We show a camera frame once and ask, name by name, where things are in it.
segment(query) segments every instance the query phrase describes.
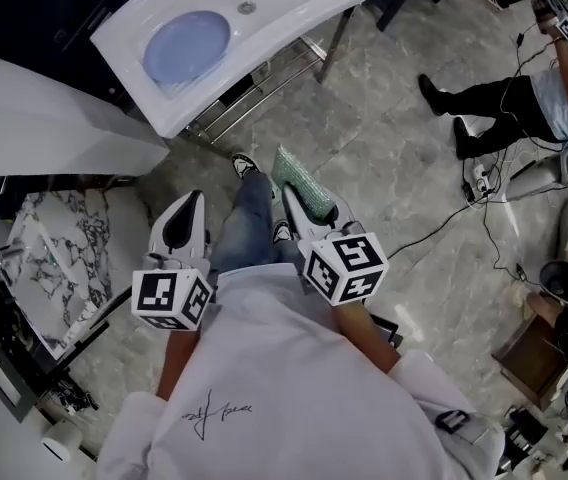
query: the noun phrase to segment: blue object on sink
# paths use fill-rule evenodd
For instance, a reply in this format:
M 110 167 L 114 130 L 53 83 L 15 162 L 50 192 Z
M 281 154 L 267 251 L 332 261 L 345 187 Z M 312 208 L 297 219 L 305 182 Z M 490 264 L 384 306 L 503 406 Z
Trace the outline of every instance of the blue object on sink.
M 213 11 L 193 11 L 173 18 L 151 38 L 142 65 L 158 82 L 192 80 L 217 63 L 231 38 L 227 19 Z

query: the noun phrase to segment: white cube with marker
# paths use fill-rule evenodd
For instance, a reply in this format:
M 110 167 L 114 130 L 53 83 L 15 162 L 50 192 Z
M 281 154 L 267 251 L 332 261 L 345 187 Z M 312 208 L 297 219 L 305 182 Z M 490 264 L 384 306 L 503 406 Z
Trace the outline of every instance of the white cube with marker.
M 375 295 L 388 260 L 374 233 L 313 242 L 304 277 L 332 306 Z
M 197 269 L 137 270 L 131 310 L 157 329 L 194 331 L 212 295 L 213 289 Z

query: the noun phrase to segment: white t-shirt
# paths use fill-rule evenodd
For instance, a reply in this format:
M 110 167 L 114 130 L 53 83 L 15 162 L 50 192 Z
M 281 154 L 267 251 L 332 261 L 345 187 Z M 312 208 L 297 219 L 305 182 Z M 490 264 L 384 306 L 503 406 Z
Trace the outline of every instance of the white t-shirt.
M 533 91 L 546 121 L 559 140 L 568 140 L 568 95 L 558 68 L 531 77 Z
M 169 402 L 129 395 L 98 480 L 469 478 L 423 406 L 473 407 L 428 356 L 409 351 L 379 371 L 331 330 L 328 306 L 304 294 L 292 265 L 218 285 L 221 311 Z

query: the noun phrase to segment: green mesh towel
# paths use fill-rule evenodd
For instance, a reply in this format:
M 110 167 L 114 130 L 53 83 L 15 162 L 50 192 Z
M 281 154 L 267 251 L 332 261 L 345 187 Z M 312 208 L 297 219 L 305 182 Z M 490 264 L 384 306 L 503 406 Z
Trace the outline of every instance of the green mesh towel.
M 275 153 L 271 178 L 280 190 L 284 189 L 284 185 L 287 183 L 295 188 L 316 219 L 324 219 L 335 206 L 335 203 L 322 186 L 313 179 L 302 162 L 284 149 L 282 145 L 278 146 L 277 153 Z

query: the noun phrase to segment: marble tabletop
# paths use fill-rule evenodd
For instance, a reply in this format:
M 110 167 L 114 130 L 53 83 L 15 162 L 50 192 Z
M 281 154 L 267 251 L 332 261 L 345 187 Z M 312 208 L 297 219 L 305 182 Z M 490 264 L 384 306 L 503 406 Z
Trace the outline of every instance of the marble tabletop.
M 146 252 L 147 212 L 132 188 L 29 194 L 2 260 L 9 290 L 55 359 L 131 285 Z

